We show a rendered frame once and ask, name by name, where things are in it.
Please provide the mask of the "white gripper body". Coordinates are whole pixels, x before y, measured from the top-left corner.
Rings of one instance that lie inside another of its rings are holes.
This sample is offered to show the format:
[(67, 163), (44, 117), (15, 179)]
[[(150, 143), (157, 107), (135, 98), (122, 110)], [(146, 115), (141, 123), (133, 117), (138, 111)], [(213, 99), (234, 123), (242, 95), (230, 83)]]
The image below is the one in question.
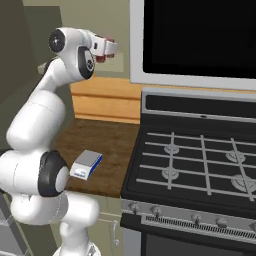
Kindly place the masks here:
[(100, 42), (100, 56), (113, 56), (116, 54), (118, 45), (116, 42), (102, 38)]

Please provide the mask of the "grey drawer stack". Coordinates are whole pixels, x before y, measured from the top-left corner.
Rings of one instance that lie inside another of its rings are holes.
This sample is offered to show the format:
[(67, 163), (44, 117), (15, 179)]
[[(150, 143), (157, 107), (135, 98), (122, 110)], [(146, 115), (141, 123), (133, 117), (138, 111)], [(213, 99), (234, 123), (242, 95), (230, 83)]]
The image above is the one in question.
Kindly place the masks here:
[(3, 193), (0, 193), (0, 256), (32, 256)]

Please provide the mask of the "red yogurt cup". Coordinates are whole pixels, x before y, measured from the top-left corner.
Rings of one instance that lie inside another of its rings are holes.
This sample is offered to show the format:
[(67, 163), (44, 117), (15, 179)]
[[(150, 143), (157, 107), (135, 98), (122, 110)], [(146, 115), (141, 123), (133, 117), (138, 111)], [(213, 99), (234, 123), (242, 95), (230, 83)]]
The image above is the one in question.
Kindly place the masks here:
[[(110, 41), (110, 42), (115, 42), (115, 39), (111, 38), (111, 37), (105, 37), (105, 39), (107, 41)], [(114, 58), (115, 54), (112, 54), (112, 55), (104, 55), (104, 56), (96, 56), (96, 62), (97, 63), (104, 63), (106, 61), (107, 58)]]

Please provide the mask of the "olive wall cabinet door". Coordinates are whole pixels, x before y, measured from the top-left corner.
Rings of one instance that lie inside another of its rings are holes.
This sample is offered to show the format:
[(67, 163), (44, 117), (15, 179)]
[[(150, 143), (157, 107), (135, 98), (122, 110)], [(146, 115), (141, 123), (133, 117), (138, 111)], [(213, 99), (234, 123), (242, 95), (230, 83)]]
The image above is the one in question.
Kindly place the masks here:
[(22, 0), (0, 0), (0, 102), (37, 75)]

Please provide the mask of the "white and blue digital scale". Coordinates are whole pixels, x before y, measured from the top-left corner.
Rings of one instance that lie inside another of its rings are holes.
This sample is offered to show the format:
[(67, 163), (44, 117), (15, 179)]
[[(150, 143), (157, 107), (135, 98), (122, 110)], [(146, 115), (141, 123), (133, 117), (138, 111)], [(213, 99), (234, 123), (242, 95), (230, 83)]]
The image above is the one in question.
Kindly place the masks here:
[(102, 160), (102, 154), (84, 150), (71, 166), (70, 175), (87, 180)]

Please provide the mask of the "beige base cabinet door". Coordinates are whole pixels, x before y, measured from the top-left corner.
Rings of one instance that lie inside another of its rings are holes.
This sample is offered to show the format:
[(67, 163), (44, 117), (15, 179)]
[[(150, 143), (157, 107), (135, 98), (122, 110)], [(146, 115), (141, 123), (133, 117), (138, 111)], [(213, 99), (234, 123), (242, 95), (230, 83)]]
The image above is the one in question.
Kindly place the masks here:
[[(100, 204), (100, 216), (98, 221), (88, 228), (90, 239), (97, 245), (102, 256), (123, 256), (122, 229), (120, 227), (121, 206), (119, 198), (92, 195)], [(118, 221), (116, 230), (120, 244), (113, 244), (113, 221)]]

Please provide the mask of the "black and silver stove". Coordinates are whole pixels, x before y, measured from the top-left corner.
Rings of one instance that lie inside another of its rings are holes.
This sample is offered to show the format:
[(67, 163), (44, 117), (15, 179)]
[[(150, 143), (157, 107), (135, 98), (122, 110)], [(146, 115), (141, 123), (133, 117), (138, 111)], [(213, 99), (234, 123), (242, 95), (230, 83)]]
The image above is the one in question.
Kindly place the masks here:
[(120, 199), (123, 256), (256, 256), (256, 94), (143, 89)]

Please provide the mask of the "olive wall cabinet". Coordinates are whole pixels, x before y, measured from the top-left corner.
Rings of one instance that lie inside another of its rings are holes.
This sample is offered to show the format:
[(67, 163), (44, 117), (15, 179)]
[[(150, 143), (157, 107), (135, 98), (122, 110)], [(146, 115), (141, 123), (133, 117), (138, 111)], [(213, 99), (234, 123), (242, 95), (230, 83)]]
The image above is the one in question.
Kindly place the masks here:
[(64, 27), (89, 29), (110, 36), (118, 53), (97, 64), (96, 75), (129, 77), (129, 0), (23, 0), (24, 6), (58, 6)]

